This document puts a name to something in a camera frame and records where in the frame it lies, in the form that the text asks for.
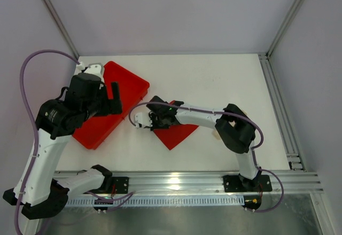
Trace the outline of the red paper napkin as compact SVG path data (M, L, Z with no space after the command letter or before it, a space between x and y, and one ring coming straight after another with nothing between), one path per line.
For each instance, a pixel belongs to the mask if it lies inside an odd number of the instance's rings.
M193 124L163 125L154 114L150 113L150 116L152 118L151 130L169 150L183 142L199 127Z

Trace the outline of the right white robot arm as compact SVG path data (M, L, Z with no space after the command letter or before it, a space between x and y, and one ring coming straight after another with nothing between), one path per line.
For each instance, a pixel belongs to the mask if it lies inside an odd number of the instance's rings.
M260 185L262 171L259 169L254 140L257 125L234 104L223 109L201 108L175 101L169 104L154 96L146 105L147 114L136 114L135 121L141 128L169 129L178 125L196 125L215 130L223 144L234 152L239 165L238 178L247 191Z

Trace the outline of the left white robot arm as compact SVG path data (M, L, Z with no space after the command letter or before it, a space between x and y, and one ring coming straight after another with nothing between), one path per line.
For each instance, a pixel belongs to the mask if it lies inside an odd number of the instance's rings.
M79 73L58 98L46 101L34 121L37 139L25 172L16 187L6 190L3 199L22 206L29 220L51 218L59 214L67 201L88 191L109 189L112 172L97 164L74 178L53 179L61 154L76 129L93 116L122 113L119 96L109 99L104 79Z

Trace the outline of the red plastic tray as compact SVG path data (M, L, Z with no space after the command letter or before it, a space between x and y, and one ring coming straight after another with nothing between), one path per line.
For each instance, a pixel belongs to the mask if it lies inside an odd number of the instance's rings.
M105 64L104 68L104 81L107 86L108 97L113 98L113 92L110 87L111 83L118 83L123 110L120 115L92 117L80 129L75 131L73 137L83 147L89 150L97 149L110 133L126 118L129 111L146 96L148 88L150 87L148 81L113 61Z

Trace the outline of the cream utensil case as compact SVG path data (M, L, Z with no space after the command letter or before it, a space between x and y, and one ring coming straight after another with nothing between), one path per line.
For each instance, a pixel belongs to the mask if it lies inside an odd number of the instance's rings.
M213 132L212 132L212 135L213 135L217 140L220 140L220 139L221 139L221 138L220 138L220 135L218 134L217 131L213 131Z

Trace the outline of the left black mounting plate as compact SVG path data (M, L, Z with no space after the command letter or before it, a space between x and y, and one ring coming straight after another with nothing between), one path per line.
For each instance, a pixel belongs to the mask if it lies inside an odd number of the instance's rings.
M110 193L112 195L116 194L127 194L129 188L129 177L119 176L112 177Z

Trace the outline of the black mounting plate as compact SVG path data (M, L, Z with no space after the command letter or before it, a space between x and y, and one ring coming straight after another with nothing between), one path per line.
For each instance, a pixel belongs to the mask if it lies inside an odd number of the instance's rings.
M116 194L127 194L129 188L129 177L119 176L112 177L110 193L112 195Z
M270 177L260 175L254 179L247 179L241 175L225 175L222 177L225 192L271 192L273 190Z

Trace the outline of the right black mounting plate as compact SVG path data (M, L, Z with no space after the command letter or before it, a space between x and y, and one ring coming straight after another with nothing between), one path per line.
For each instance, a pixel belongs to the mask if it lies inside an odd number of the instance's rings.
M260 175L254 179L247 179L241 175L225 175L222 177L225 192L271 192L273 190L270 177Z

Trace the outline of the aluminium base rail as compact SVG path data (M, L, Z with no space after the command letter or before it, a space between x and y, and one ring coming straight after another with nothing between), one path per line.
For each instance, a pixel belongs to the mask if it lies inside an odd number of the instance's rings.
M323 193L323 185L315 172L275 171L284 187L284 194ZM197 195L258 195L257 192L225 192L223 176L234 175L227 171L117 171L115 177L128 177L128 192L135 196L197 196Z

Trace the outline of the left aluminium frame post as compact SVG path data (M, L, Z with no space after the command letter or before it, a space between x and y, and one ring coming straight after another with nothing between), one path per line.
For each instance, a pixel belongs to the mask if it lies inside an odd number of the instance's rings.
M54 24L56 25L60 35L62 36L63 40L65 41L67 47L71 51L72 55L78 59L79 58L79 52L76 49L67 29L65 28L60 16L58 15L58 12L56 11L53 3L51 0L41 0L44 4L46 10L48 11L51 19L53 20Z

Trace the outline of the aluminium frame post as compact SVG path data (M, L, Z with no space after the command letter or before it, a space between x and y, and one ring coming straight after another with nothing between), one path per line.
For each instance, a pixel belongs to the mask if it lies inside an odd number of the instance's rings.
M293 20L295 19L297 13L299 12L301 6L303 5L305 0L294 0L291 4L289 10L287 11L283 22L281 23L267 53L266 56L269 59L275 50L277 49L278 45L280 44L282 38L284 37L287 30L290 28Z
M78 59L79 58L79 52L76 49L67 29L65 28L60 16L58 15L58 12L56 11L53 3L51 0L41 0L44 4L46 10L48 11L51 19L53 20L54 24L56 25L60 35L62 36L63 40L65 41L67 47L71 51L72 55Z

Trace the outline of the right aluminium side rail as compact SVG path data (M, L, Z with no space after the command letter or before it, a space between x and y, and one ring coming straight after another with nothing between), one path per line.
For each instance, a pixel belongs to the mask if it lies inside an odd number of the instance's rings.
M293 171L306 172L305 164L300 153L300 146L294 134L289 115L285 108L284 100L281 95L280 87L276 80L275 73L271 66L271 62L265 53L259 54L258 56L265 82L269 91L281 138L284 144L289 167Z

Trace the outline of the right aluminium frame post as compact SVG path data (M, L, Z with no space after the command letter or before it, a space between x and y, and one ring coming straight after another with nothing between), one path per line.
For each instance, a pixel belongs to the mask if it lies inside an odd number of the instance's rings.
M267 53L266 56L269 59L275 50L277 49L278 45L280 44L282 38L284 37L287 30L290 28L293 20L295 19L297 13L299 12L301 6L303 5L305 0L294 0L291 4L289 10L287 11L283 22L281 23Z

